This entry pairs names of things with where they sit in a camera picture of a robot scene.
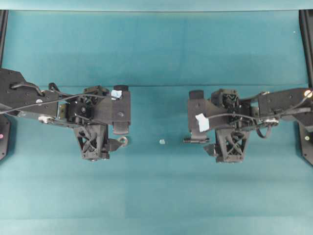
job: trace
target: white label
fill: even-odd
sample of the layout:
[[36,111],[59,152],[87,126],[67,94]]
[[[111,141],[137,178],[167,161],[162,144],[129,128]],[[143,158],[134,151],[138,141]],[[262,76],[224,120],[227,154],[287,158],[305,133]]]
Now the white label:
[[200,132],[210,129],[210,122],[208,118],[206,118],[203,114],[198,114],[195,117],[198,120]]

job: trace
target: metal screw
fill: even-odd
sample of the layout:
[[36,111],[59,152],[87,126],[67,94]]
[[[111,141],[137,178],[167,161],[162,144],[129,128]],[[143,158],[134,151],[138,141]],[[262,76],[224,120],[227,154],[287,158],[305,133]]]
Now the metal screw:
[[123,112],[118,112],[117,115],[119,115],[120,117],[123,117],[124,113]]

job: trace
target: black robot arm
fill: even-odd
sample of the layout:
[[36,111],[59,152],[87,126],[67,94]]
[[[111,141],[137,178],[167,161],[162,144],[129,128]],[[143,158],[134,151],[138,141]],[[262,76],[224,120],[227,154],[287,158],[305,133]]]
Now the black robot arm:
[[[297,121],[313,132],[312,96],[307,88],[265,92],[246,99],[240,99],[236,90],[218,90],[210,99],[204,99],[203,91],[191,91],[188,100],[191,137],[184,142],[209,142],[206,132],[215,130],[216,142],[205,146],[205,151],[216,157],[216,162],[242,162],[252,130],[267,138],[272,127],[283,119]],[[305,158],[313,164],[313,153]]]
[[41,91],[35,84],[26,82],[20,72],[0,69],[0,159],[7,153],[10,130],[10,122],[4,115],[71,128],[83,159],[108,159],[111,151],[127,144],[126,137],[109,139],[108,126],[113,126],[114,134],[129,132],[130,101],[130,92],[124,85],[115,86],[111,93],[95,86],[71,95],[61,92],[54,83]]

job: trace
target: teal backdrop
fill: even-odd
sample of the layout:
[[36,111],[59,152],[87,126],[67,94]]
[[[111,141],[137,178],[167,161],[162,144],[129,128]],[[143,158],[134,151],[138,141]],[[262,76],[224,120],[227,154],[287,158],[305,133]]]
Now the teal backdrop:
[[307,87],[298,11],[10,11],[3,59],[42,89],[129,84],[132,125],[127,147],[91,163],[70,129],[12,118],[0,235],[312,233],[313,167],[296,124],[252,133],[242,164],[182,143],[190,90]]

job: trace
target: black plastic part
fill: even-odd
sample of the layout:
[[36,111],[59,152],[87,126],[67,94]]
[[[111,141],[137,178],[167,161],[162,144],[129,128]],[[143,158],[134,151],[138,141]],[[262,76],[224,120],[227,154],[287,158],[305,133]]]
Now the black plastic part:
[[313,10],[300,10],[299,23],[307,63],[309,87],[313,87]]
[[302,156],[313,165],[313,133],[299,125]]
[[[307,64],[309,87],[313,88],[313,10],[300,10],[299,23]],[[313,165],[313,136],[302,125],[299,125],[299,135],[302,156]]]
[[8,22],[8,10],[0,10],[0,68],[2,67],[3,49],[6,33],[6,25]]
[[123,91],[123,92],[127,92],[128,91],[128,86],[126,85],[116,85],[113,87],[114,90],[116,91]]
[[4,115],[0,115],[0,160],[8,152],[9,136],[11,123]]

